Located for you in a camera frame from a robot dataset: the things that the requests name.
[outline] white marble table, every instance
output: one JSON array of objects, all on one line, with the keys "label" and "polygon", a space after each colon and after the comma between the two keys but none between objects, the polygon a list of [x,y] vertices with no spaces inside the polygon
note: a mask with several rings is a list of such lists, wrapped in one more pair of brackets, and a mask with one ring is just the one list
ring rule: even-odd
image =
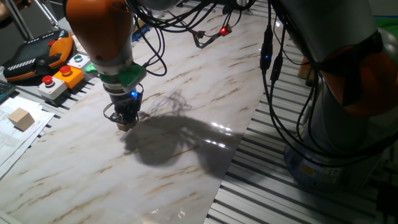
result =
[{"label": "white marble table", "polygon": [[[198,30],[217,32],[220,13]],[[0,181],[0,210],[22,223],[203,223],[263,92],[266,22],[242,16],[203,50],[166,34],[169,73],[142,82],[141,122],[118,130],[96,84]],[[145,44],[133,54],[152,55]]]}]

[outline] small block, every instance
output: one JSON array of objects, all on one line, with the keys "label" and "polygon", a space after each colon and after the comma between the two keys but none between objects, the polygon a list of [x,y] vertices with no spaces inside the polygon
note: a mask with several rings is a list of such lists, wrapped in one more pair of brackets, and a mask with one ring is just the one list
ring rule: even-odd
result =
[{"label": "small block", "polygon": [[30,113],[22,108],[16,109],[8,116],[11,123],[19,130],[25,131],[29,128],[35,120]]}]

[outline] red led light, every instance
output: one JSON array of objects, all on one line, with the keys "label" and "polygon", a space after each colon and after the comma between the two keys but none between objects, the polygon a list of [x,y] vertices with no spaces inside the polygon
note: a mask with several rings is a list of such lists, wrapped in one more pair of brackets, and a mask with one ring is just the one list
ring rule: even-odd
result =
[{"label": "red led light", "polygon": [[226,30],[225,27],[223,27],[223,28],[220,29],[220,34],[223,35],[223,36],[225,36],[225,35],[228,34],[228,31]]}]

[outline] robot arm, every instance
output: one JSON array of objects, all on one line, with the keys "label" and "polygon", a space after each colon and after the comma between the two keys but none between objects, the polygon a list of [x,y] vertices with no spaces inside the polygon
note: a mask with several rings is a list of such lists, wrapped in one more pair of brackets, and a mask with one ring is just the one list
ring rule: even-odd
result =
[{"label": "robot arm", "polygon": [[134,127],[142,99],[136,86],[146,70],[132,61],[132,13],[123,0],[68,0],[64,7],[72,30],[111,97],[115,112],[107,118],[121,129]]},{"label": "robot arm", "polygon": [[[139,2],[153,9],[168,9],[178,3]],[[68,0],[64,5],[71,28],[115,104],[113,121],[133,127],[137,112],[132,111],[139,109],[139,104],[131,108],[137,99],[130,93],[146,72],[136,65],[132,69],[137,77],[134,82],[122,82],[133,64],[132,12],[123,0]],[[375,116],[398,104],[398,43],[387,32],[377,30],[367,0],[280,0],[272,5],[298,48],[312,67],[322,71],[332,94],[348,113]]]},{"label": "robot arm", "polygon": [[377,116],[398,105],[398,41],[377,29],[367,0],[272,4],[349,114]]}]

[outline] white control box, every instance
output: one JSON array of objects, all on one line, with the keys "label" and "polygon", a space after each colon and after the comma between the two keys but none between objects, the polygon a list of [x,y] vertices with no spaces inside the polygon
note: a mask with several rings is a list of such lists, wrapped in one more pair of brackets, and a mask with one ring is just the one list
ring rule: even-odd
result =
[{"label": "white control box", "polygon": [[95,72],[95,74],[86,73],[85,67],[87,67],[90,63],[91,60],[89,56],[83,54],[76,54],[69,60],[67,65],[80,69],[83,72],[83,75],[85,76],[85,80],[88,81],[98,75],[98,72]]},{"label": "white control box", "polygon": [[45,83],[42,83],[38,87],[39,93],[50,100],[55,100],[57,99],[68,87],[66,86],[65,82],[52,77],[53,84],[52,85],[46,85]]}]

